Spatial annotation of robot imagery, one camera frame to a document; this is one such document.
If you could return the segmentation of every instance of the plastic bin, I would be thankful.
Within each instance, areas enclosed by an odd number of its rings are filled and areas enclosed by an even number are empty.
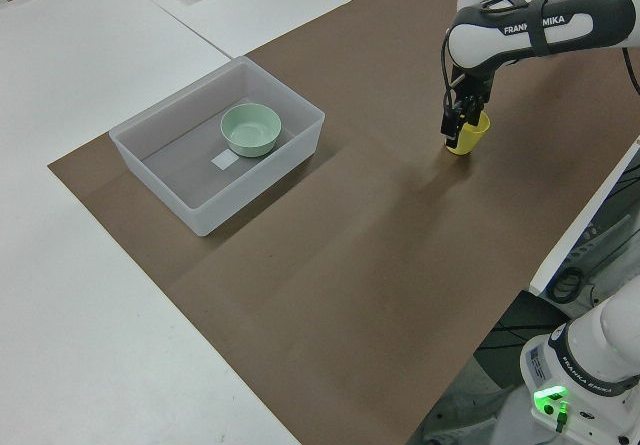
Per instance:
[[[248,102],[272,108],[282,121],[276,146],[264,157],[234,155],[220,131],[224,113]],[[204,236],[311,156],[323,121],[320,109],[240,57],[114,127],[109,136],[131,172]]]

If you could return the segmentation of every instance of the yellow cup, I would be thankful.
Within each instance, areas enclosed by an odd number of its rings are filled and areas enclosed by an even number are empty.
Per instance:
[[[489,116],[484,113],[484,111],[480,112],[478,126],[474,127],[473,125],[465,123],[462,126],[462,130],[460,130],[458,146],[456,148],[447,147],[447,150],[456,155],[466,155],[473,150],[490,127],[491,121],[489,120]]]

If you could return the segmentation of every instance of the white sticker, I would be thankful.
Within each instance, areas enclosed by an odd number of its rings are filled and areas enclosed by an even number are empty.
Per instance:
[[[216,158],[211,160],[211,163],[213,163],[215,166],[217,166],[220,170],[226,170],[233,163],[235,163],[235,161],[238,160],[239,158],[240,157],[238,155],[236,155],[235,153],[233,153],[231,150],[226,149],[224,152],[222,152]]]

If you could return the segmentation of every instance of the brown table covering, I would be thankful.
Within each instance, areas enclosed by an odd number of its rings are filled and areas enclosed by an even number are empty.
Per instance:
[[[204,239],[106,135],[50,166],[303,445],[404,444],[640,132],[619,52],[581,52],[499,71],[490,133],[448,153],[454,12],[355,0],[252,52],[327,118]]]

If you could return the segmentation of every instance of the green bowl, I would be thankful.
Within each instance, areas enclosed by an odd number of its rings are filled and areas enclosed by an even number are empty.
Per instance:
[[[269,153],[282,131],[276,112],[258,103],[237,105],[224,114],[220,123],[229,148],[243,157],[261,157]]]

